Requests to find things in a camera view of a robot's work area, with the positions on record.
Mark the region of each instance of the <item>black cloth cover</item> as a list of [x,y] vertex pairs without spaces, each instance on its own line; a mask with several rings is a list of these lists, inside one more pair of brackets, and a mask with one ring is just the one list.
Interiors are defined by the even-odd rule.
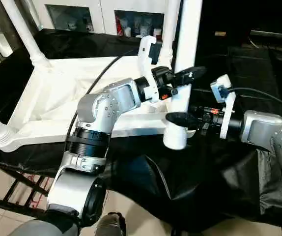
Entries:
[[[88,33],[42,30],[36,41],[49,59],[118,56],[139,40]],[[193,88],[209,88],[227,73],[235,87],[252,87],[282,98],[282,53],[223,46],[198,48],[197,65],[208,72]],[[0,120],[6,123],[33,67],[25,49],[0,64]],[[258,110],[282,115],[282,106],[243,93],[236,113]],[[220,107],[211,93],[192,91],[191,105]],[[63,143],[0,151],[0,166],[54,177]],[[133,199],[158,218],[190,232],[205,230],[228,217],[282,225],[282,178],[275,156],[218,135],[195,134],[182,151],[163,144],[162,135],[111,140],[103,174],[109,189]]]

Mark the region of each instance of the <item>red bottle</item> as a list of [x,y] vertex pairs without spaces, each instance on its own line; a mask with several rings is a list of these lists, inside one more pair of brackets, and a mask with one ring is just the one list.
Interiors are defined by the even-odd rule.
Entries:
[[118,16],[116,16],[116,25],[117,25],[117,35],[123,36],[123,30]]

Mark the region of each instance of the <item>glass cabinet door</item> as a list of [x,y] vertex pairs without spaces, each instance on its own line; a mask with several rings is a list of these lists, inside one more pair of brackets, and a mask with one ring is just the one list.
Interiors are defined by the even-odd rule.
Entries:
[[101,0],[105,32],[113,35],[162,35],[167,0]]
[[94,33],[88,7],[46,5],[46,8],[55,29]]
[[162,40],[164,14],[115,10],[117,35],[145,37],[152,35]]
[[42,28],[105,33],[100,0],[32,0]]

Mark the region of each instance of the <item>floor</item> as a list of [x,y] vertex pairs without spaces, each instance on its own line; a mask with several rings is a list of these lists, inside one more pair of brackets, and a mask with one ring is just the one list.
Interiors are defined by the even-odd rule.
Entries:
[[[6,194],[13,181],[14,179],[12,177],[9,177],[7,174],[0,171],[0,198]],[[52,179],[49,179],[45,187],[44,185],[46,181],[44,181],[43,187],[50,187],[51,182]],[[10,201],[23,204],[27,199],[29,192],[30,188],[21,184],[10,198]],[[40,200],[38,207],[45,208],[46,198],[44,196],[40,198],[40,195],[37,195],[34,200]],[[155,218],[142,207],[123,195],[109,191],[104,205],[103,215],[111,211],[120,211],[123,214],[126,219],[127,232],[129,236],[170,235],[170,225]],[[7,236],[19,225],[31,219],[31,217],[25,215],[0,209],[0,236]],[[282,232],[280,228],[275,226],[234,219],[222,222],[221,224],[206,230],[203,234],[205,236],[281,236]],[[81,236],[93,235],[94,226],[84,228],[81,232]]]

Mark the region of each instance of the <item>cabinet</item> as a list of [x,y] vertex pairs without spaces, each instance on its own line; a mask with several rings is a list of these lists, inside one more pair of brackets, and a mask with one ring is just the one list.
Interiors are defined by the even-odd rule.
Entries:
[[31,0],[43,28],[89,31],[117,35],[116,16],[123,30],[135,24],[150,23],[153,29],[163,28],[167,0]]
[[166,2],[167,0],[101,0],[105,33],[117,35],[115,16],[124,17],[125,13],[126,17],[124,18],[128,20],[130,25],[134,25],[133,18],[141,17],[141,21],[151,18],[153,27],[162,29]]
[[105,33],[100,0],[32,0],[43,28]]

